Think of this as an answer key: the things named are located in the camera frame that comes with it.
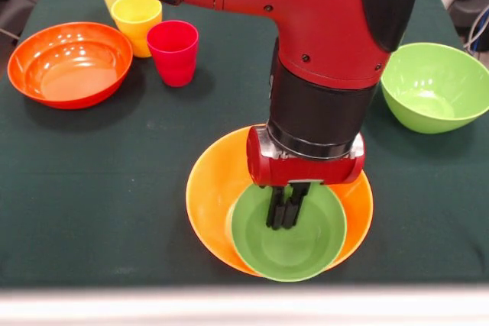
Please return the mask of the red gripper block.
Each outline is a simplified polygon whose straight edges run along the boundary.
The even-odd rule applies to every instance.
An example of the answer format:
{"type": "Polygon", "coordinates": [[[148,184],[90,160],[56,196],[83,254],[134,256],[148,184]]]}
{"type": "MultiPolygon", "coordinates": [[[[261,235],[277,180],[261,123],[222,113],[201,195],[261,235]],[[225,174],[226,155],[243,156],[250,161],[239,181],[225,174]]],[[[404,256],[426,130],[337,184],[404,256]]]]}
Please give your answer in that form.
{"type": "Polygon", "coordinates": [[[282,223],[285,229],[296,225],[310,182],[325,185],[353,182],[360,175],[365,162],[364,138],[361,134],[355,137],[352,148],[345,156],[332,160],[311,160],[288,153],[276,145],[264,125],[250,127],[246,154],[253,183],[273,186],[266,220],[266,225],[273,230],[280,229],[282,223]],[[288,184],[292,192],[284,203],[284,186],[288,184]]]}

